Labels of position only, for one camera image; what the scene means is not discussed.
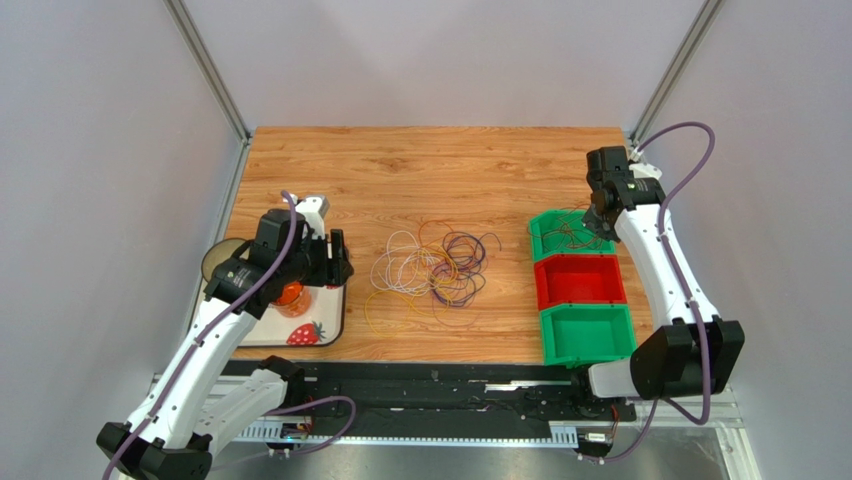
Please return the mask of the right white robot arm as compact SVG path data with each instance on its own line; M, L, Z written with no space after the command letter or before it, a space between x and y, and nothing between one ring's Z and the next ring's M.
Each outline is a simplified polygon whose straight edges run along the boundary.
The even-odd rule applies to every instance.
M627 359L589 367L599 398L673 400L716 395L727 386L745 343L736 320L725 320L704 293L678 243L666 194L622 146L586 155L591 189L584 225L619 242L637 269L654 331Z

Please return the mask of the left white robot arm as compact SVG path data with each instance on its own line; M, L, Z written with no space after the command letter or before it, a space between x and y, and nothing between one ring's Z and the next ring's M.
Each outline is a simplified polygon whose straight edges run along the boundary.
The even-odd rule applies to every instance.
M213 405L206 400L234 351L285 287L343 289L354 273L342 230L319 214L271 209L253 238L227 239L202 262L204 297L187 336L159 381L123 422L108 422L96 444L108 457L103 476L204 479L222 449L267 414L313 410L305 371L278 356Z

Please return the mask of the far green plastic bin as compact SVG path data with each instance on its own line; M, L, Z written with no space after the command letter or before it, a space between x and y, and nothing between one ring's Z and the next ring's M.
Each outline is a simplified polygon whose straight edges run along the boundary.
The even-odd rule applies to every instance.
M597 238L582 223L585 210L547 210L528 222L532 258L539 262L552 255L615 255L612 241Z

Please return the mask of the green plastic bin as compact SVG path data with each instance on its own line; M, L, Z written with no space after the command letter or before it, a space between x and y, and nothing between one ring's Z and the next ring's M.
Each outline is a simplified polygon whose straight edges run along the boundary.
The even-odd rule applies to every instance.
M582 223L585 210L547 210L528 222L532 258L539 262L552 255L615 255L612 241L597 238Z
M546 366L613 362L637 348L626 304L561 304L540 311L539 321Z

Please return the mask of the orange glass mug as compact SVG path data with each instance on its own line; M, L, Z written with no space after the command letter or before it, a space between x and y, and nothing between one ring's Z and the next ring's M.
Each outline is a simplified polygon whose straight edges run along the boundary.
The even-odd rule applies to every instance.
M282 289L280 296L272 302L274 309L286 318L304 315L311 307L310 290L301 283L291 283Z

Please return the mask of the strawberry pattern tray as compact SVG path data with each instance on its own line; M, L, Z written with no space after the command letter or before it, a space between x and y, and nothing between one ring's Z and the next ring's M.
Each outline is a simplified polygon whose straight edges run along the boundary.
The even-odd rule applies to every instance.
M232 351L238 347L327 346L343 331L346 284L342 287L307 287L310 309L286 318L272 302L291 284L282 278L282 261L297 241L278 247L256 238L246 258L229 258L206 282L200 313L190 333L190 343Z

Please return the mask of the red plastic bin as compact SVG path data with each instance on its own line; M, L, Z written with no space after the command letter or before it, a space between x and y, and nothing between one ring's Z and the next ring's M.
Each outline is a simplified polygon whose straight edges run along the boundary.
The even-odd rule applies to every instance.
M537 308L563 304L626 304L615 255L554 254L534 264Z

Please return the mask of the near green plastic bin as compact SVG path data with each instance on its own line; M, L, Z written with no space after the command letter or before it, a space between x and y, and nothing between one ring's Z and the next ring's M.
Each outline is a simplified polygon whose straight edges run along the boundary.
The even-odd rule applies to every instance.
M626 304L561 304L540 311L539 321L546 366L613 362L637 348Z

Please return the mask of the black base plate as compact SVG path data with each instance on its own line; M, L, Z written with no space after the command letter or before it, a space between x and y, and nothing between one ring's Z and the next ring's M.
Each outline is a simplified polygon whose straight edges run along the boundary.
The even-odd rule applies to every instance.
M561 366L489 363L303 361L305 400L349 397L310 413L313 433L544 433L546 422L609 429L636 420L622 400L592 397L579 374Z

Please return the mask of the right aluminium frame post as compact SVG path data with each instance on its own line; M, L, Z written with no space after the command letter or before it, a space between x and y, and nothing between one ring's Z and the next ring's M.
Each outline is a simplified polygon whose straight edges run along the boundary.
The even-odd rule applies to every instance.
M638 146L652 134L651 130L656 119L676 89L679 80L711 30L725 3L725 0L702 2L639 119L630 131L628 139L631 146Z

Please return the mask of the aluminium frame post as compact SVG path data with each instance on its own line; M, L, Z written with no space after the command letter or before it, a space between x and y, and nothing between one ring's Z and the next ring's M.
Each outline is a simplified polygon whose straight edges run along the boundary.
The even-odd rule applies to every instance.
M651 130L656 119L676 89L679 80L711 30L725 3L725 0L702 2L639 119L630 131L628 139L631 146L638 146L652 134Z
M239 111L224 77L217 68L213 56L207 48L186 2L182 0L164 0L163 3L169 11L173 22L184 39L186 46L235 136L241 144L247 145L252 139L251 130Z

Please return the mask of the left aluminium frame post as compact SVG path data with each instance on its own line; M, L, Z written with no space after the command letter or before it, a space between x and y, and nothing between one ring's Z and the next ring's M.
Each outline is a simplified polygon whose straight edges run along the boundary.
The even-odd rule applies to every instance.
M163 3L169 11L173 22L184 39L186 46L235 136L241 144L247 145L252 139L251 130L239 111L224 77L217 68L213 56L207 48L186 2L182 0L164 0Z

